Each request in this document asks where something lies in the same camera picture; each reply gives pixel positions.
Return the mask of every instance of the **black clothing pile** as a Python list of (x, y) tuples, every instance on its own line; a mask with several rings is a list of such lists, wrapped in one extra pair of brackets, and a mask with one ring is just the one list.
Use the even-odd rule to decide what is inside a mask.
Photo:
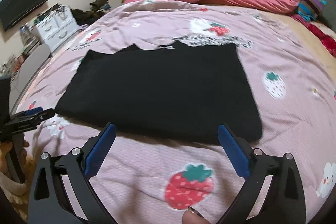
[(96, 0), (95, 2), (90, 3), (91, 10), (83, 11), (80, 9), (71, 9), (71, 13), (75, 18), (77, 25), (82, 26), (85, 24), (91, 25), (100, 19), (105, 12), (99, 11), (102, 6), (109, 3), (109, 0)]
[(89, 50), (55, 110), (100, 127), (112, 122), (122, 131), (215, 145), (222, 123), (249, 142), (262, 132), (233, 43)]

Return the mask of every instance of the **metal screw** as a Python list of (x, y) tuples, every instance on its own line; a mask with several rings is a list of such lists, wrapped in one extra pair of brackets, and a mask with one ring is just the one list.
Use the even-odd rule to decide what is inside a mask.
[(261, 156), (263, 154), (263, 151), (259, 148), (256, 148), (253, 150), (253, 153), (257, 156)]
[(74, 149), (71, 151), (71, 154), (73, 154), (73, 155), (78, 155), (80, 152), (81, 152), (81, 150), (80, 150), (79, 148), (74, 148)]
[(293, 159), (293, 155), (291, 153), (286, 153), (285, 154), (286, 158), (289, 159), (289, 160), (292, 160)]
[(44, 152), (42, 155), (41, 155), (41, 159), (45, 160), (46, 158), (48, 158), (48, 153)]

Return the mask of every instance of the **white strawberry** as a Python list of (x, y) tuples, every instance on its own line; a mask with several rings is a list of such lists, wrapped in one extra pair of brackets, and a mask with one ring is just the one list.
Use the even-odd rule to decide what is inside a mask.
[(282, 99), (286, 95), (286, 85), (280, 76), (273, 71), (267, 72), (264, 78), (264, 85), (269, 94), (276, 99)]

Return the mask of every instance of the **drawer handle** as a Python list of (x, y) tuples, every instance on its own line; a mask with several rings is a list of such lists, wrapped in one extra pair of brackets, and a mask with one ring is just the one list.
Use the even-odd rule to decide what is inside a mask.
[(44, 31), (49, 32), (50, 30), (51, 30), (51, 25), (49, 26), (49, 28), (46, 28)]
[(58, 38), (63, 39), (63, 38), (65, 38), (66, 36), (67, 36), (67, 31), (65, 31), (64, 34), (61, 34)]
[(66, 13), (64, 13), (64, 16), (61, 16), (61, 14), (59, 13), (58, 16), (61, 20), (66, 20), (67, 17), (68, 17), (68, 15)]

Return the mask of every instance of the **television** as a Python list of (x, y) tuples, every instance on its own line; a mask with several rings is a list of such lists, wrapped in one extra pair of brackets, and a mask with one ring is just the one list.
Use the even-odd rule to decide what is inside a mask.
[(0, 21), (5, 31), (48, 0), (0, 0)]

